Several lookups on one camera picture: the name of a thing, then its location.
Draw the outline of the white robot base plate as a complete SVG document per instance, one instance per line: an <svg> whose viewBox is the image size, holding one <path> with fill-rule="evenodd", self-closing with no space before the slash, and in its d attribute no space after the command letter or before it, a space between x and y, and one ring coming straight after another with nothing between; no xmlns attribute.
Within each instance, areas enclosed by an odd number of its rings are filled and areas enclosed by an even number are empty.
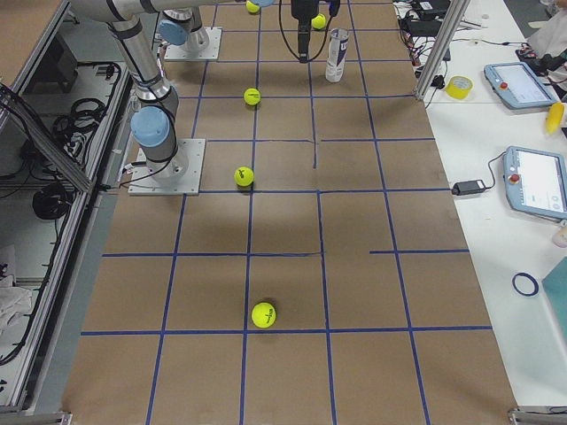
<svg viewBox="0 0 567 425"><path fill-rule="evenodd" d="M164 59L166 61L217 60L221 47L221 27L202 27L195 32L183 28L179 35L168 35Z"/></svg>
<svg viewBox="0 0 567 425"><path fill-rule="evenodd" d="M199 193L203 161L206 150L205 139L183 138L177 140L178 150L172 161L159 173L156 163L137 166L133 183L128 186L131 196L176 196Z"/></svg>

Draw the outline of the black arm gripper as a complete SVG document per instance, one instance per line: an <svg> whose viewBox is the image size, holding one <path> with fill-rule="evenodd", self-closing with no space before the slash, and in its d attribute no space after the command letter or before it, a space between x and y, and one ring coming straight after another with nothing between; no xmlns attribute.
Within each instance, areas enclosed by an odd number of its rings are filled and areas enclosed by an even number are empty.
<svg viewBox="0 0 567 425"><path fill-rule="evenodd" d="M300 63L309 60L309 26L319 13L318 0L291 0L291 15L298 21L298 57Z"/></svg>

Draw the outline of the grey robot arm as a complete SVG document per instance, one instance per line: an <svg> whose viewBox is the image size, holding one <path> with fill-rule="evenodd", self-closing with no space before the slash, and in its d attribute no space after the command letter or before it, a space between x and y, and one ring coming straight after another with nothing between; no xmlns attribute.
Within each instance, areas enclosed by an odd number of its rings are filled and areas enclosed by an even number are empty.
<svg viewBox="0 0 567 425"><path fill-rule="evenodd" d="M162 39L182 50L196 53L209 44L209 36L203 28L198 6L170 9L162 12L159 34Z"/></svg>
<svg viewBox="0 0 567 425"><path fill-rule="evenodd" d="M120 54L135 83L135 92L142 109L134 114L130 126L137 122L144 124L152 135L158 137L156 145L148 145L138 139L146 157L149 176L161 180L174 172L173 164L181 155L175 136L175 115L178 95L174 86L163 74L143 33L139 19L142 13L179 13L189 22L189 29L195 35L202 33L199 8L203 5L217 5L216 1L72 1L76 12L107 25Z"/></svg>

